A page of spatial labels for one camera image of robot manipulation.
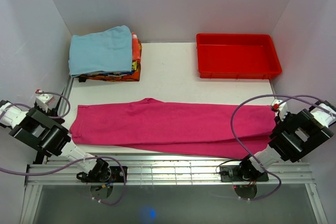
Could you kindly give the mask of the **red plastic tray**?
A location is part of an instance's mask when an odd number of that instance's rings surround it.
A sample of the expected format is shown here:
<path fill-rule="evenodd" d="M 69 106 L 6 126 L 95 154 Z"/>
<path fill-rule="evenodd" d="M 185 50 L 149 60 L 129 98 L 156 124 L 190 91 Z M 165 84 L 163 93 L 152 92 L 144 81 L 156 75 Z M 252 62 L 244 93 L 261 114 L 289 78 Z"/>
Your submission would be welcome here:
<path fill-rule="evenodd" d="M 200 78 L 272 80 L 282 73 L 266 34 L 197 34 L 196 48 Z"/>

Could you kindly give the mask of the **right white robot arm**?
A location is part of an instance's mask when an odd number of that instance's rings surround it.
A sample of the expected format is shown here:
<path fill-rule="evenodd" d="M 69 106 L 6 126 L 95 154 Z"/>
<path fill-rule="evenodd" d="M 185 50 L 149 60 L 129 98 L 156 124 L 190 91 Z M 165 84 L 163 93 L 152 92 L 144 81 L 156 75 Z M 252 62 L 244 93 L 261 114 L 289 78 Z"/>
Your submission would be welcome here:
<path fill-rule="evenodd" d="M 274 100 L 271 108 L 276 112 L 276 125 L 270 142 L 264 150 L 240 162 L 237 175 L 242 180 L 266 180 L 261 177 L 274 163 L 297 162 L 334 135 L 329 127 L 335 124 L 335 106 L 328 101 L 317 101 L 297 114 L 289 112 L 282 100 Z"/>

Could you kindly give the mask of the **pink trousers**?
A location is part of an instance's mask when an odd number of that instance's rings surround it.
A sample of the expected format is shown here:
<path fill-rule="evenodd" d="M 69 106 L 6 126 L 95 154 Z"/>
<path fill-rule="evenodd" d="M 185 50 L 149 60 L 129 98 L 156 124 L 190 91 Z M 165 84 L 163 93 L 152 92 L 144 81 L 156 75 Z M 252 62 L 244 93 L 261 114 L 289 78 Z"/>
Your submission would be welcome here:
<path fill-rule="evenodd" d="M 266 105 L 162 102 L 79 105 L 70 134 L 83 145 L 243 158 L 263 150 L 275 126 Z"/>

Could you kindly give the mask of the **aluminium rail frame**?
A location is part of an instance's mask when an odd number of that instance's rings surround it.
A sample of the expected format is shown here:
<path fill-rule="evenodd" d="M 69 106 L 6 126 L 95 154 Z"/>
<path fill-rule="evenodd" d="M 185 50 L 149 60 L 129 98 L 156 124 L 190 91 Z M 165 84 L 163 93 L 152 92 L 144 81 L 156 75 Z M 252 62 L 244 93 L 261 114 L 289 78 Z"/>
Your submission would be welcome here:
<path fill-rule="evenodd" d="M 80 104 L 106 104 L 154 98 L 185 103 L 256 105 L 272 103 L 268 80 L 142 77 L 139 82 L 70 79 L 65 94 L 70 127 Z M 327 223 L 310 165 L 274 164 L 269 181 L 258 182 L 258 200 L 245 201 L 234 183 L 221 182 L 216 166 L 224 159 L 150 152 L 117 146 L 89 146 L 93 155 L 112 157 L 128 167 L 127 183 L 116 183 L 94 200 L 90 184 L 76 179 L 78 168 L 64 157 L 31 165 L 21 223 Z"/>

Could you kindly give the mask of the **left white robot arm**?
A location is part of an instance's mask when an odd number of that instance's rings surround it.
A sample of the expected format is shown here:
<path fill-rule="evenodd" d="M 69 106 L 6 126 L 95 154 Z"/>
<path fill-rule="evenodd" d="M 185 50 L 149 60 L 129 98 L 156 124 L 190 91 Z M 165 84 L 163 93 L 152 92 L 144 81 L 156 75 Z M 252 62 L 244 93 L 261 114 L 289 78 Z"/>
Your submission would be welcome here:
<path fill-rule="evenodd" d="M 10 136 L 43 156 L 64 157 L 75 164 L 81 182 L 107 182 L 112 178 L 108 162 L 81 150 L 65 127 L 36 108 L 23 111 L 18 104 L 2 100 L 1 127 L 9 128 Z"/>

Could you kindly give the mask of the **folded orange patterned trousers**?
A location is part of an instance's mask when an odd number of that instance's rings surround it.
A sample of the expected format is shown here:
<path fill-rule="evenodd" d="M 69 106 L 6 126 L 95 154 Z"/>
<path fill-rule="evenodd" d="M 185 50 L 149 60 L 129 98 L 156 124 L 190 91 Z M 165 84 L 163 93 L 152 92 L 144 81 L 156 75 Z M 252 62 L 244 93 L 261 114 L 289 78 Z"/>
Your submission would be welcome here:
<path fill-rule="evenodd" d="M 137 82 L 140 81 L 142 44 L 135 33 L 132 34 L 132 69 L 130 72 L 97 73 L 79 75 L 79 82 L 98 80 L 107 82 Z"/>

